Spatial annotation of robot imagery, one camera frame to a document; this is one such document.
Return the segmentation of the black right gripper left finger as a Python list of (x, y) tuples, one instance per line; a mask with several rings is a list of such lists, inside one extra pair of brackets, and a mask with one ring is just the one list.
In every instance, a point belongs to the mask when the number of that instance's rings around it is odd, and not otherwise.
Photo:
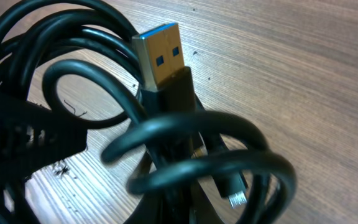
[(0, 186), (81, 151), (86, 128), (0, 92)]

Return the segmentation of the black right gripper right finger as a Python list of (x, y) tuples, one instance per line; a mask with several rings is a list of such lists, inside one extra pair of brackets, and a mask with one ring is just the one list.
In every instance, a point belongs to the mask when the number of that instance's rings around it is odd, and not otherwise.
[(222, 223), (198, 183), (228, 170), (215, 156), (171, 164), (150, 174), (152, 159), (144, 153), (131, 175), (131, 193), (143, 194), (131, 214), (131, 223)]

